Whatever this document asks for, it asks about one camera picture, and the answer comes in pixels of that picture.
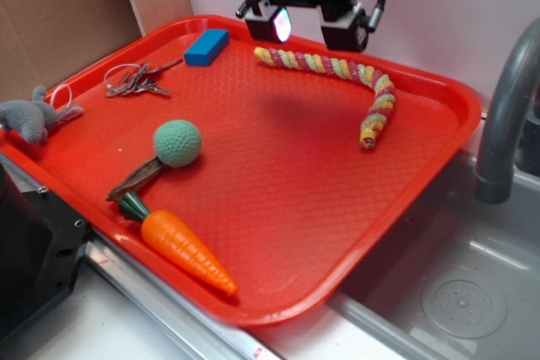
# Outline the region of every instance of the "wooden handle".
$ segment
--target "wooden handle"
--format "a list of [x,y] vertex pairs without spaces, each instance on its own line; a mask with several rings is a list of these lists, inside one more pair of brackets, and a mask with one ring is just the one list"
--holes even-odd
[[161,162],[158,157],[147,160],[130,173],[122,183],[112,189],[107,195],[106,200],[120,202],[126,193],[142,188],[157,176],[165,166],[166,164]]

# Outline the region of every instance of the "keys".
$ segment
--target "keys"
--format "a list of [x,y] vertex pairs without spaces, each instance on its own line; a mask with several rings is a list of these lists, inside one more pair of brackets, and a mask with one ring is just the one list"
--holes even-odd
[[[105,96],[107,97],[116,97],[116,96],[126,96],[128,94],[140,94],[143,92],[151,92],[160,94],[162,96],[170,96],[170,91],[165,90],[157,86],[157,82],[151,78],[152,75],[163,72],[165,69],[172,67],[178,63],[181,63],[183,58],[176,61],[168,62],[165,65],[156,67],[154,69],[149,69],[150,61],[141,65],[136,64],[123,64],[118,65],[110,69],[104,77],[105,86],[108,89],[108,92]],[[135,72],[128,72],[124,75],[120,83],[116,86],[110,84],[107,79],[109,75],[117,69],[124,67],[136,67]]]

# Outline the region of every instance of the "gray stuffed toy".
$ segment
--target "gray stuffed toy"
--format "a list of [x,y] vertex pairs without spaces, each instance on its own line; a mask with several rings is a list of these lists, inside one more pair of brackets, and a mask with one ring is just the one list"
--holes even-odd
[[32,93],[32,100],[12,100],[0,104],[0,125],[5,132],[15,130],[28,143],[44,144],[49,132],[58,123],[70,121],[83,114],[80,105],[68,106],[56,111],[45,102],[45,86],[38,86]]

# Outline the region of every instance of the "plastic tray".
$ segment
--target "plastic tray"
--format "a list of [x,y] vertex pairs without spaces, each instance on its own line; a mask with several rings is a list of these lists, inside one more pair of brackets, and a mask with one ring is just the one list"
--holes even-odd
[[[231,41],[210,67],[180,64],[158,85],[169,98],[106,98],[105,73],[122,63],[157,67],[182,56],[205,29]],[[397,87],[392,117],[365,150],[359,124],[373,102],[362,85],[267,67],[240,21],[200,16],[168,24],[66,81],[85,112],[44,146],[10,132],[0,149],[79,210],[93,227],[215,317],[278,323],[323,302],[476,128],[471,89],[433,74],[330,52],[291,39],[282,48],[336,56],[387,73]],[[202,133],[195,163],[167,169],[140,195],[192,227],[237,281],[228,297],[149,249],[137,224],[107,193],[154,155],[152,136],[174,119]]]

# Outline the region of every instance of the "faucet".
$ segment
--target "faucet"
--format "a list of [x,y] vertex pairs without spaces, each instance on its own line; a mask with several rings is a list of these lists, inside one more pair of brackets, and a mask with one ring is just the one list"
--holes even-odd
[[514,164],[540,176],[540,18],[514,46],[489,107],[474,173],[475,197],[499,204],[510,197]]

